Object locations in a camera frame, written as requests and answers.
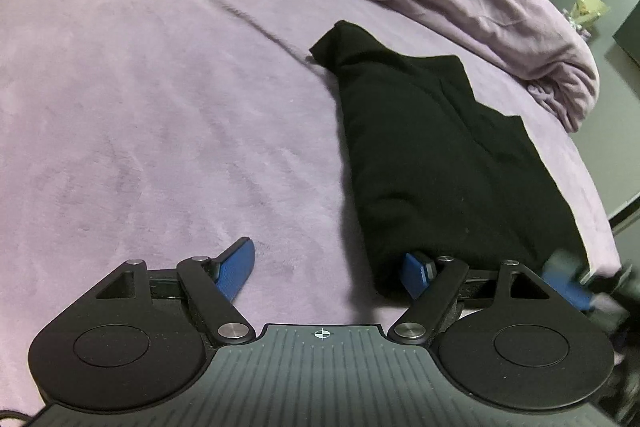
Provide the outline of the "black garment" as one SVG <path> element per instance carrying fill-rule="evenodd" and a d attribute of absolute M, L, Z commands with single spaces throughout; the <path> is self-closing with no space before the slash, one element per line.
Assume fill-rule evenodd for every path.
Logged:
<path fill-rule="evenodd" d="M 478 103 L 457 57 L 402 55 L 344 20 L 311 55 L 337 80 L 355 208 L 384 297 L 408 298 L 410 254 L 533 271 L 557 251 L 586 257 L 523 121 Z"/>

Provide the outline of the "purple bed sheet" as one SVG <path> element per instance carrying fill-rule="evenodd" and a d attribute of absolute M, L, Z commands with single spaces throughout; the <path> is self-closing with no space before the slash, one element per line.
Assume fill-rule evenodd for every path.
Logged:
<path fill-rule="evenodd" d="M 352 194 L 334 78 L 310 48 L 349 20 L 406 55 L 455 55 L 520 116 L 594 269 L 620 263 L 562 124 L 526 88 L 370 0 L 1 0 L 1 405 L 35 414 L 27 352 L 123 261 L 166 269 L 241 236 L 236 306 L 267 323 L 390 325 Z"/>

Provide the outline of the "black flat screen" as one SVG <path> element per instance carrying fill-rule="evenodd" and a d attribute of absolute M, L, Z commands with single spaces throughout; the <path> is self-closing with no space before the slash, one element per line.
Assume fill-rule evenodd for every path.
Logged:
<path fill-rule="evenodd" d="M 613 39 L 631 60 L 640 65 L 640 3 L 629 12 L 614 32 Z"/>

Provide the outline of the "yellow paper bag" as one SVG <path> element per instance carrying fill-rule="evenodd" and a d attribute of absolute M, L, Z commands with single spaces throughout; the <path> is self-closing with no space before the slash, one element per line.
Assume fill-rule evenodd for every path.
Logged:
<path fill-rule="evenodd" d="M 580 38 L 588 41 L 596 21 L 608 14 L 610 9 L 602 0 L 575 0 L 572 7 L 569 10 L 562 9 L 562 13 Z"/>

